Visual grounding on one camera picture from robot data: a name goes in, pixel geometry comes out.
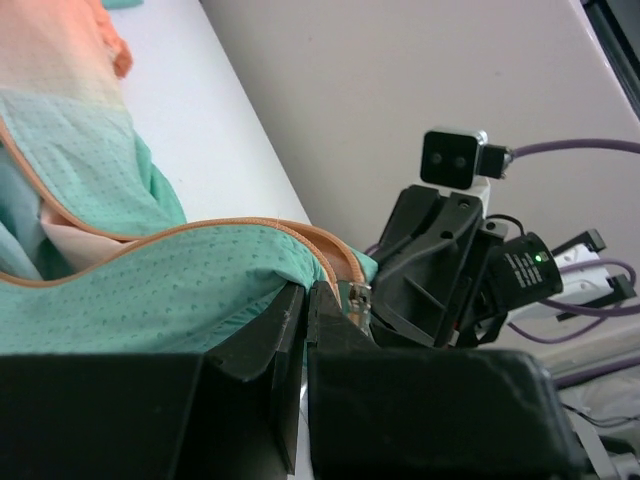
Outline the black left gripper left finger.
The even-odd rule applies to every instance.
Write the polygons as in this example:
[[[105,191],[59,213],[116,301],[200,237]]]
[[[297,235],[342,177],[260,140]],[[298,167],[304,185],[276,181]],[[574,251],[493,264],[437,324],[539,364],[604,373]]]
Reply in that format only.
[[[284,479],[296,464],[305,291],[205,353],[1,359],[5,479]]]

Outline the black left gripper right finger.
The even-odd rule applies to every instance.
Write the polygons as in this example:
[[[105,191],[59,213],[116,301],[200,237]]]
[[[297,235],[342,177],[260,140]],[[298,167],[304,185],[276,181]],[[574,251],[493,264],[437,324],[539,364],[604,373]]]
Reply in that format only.
[[[512,350],[381,348],[310,292],[310,457],[318,479],[577,479],[587,464],[554,384]]]

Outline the silver zipper slider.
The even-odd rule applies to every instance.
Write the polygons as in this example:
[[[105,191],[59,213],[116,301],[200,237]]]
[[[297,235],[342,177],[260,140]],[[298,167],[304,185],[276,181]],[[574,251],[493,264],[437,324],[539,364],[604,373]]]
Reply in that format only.
[[[338,286],[343,314],[365,335],[370,336],[370,286],[365,283],[353,281],[340,281]]]

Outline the orange and teal jacket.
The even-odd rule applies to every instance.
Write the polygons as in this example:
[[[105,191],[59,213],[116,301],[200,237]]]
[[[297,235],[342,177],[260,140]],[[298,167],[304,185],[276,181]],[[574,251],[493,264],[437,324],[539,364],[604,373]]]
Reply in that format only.
[[[1,350],[208,350],[288,283],[377,263],[283,219],[188,222],[137,134],[126,41],[99,1],[1,5]]]

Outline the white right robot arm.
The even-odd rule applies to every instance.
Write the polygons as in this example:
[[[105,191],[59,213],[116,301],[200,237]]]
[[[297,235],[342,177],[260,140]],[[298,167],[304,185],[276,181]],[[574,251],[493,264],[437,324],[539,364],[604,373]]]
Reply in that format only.
[[[375,338],[473,348],[514,320],[620,316],[636,276],[609,274],[604,248],[595,230],[554,250],[533,232],[510,238],[501,218],[484,218],[479,198],[410,186],[373,254]]]

